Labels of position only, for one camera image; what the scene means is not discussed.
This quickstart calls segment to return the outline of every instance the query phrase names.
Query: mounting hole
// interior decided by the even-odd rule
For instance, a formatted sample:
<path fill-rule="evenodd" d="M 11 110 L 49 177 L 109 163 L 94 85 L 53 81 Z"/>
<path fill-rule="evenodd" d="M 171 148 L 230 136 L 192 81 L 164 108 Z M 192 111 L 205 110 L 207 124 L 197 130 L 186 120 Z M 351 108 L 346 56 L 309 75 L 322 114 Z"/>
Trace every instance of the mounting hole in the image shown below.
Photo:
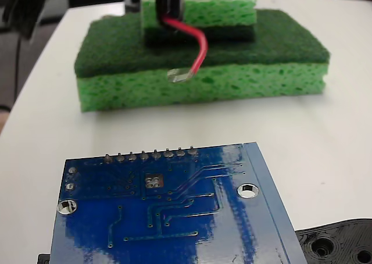
<path fill-rule="evenodd" d="M 71 215 L 77 209 L 77 204 L 73 200 L 63 200 L 58 203 L 57 211 L 64 216 Z"/>
<path fill-rule="evenodd" d="M 258 187 L 254 184 L 242 184 L 237 189 L 240 197 L 243 198 L 254 198 L 258 195 Z"/>
<path fill-rule="evenodd" d="M 313 252 L 319 257 L 326 257 L 332 253 L 334 246 L 331 240 L 319 238 L 312 244 Z"/>
<path fill-rule="evenodd" d="M 357 259 L 360 263 L 370 263 L 372 256 L 369 251 L 360 251 L 357 255 Z"/>

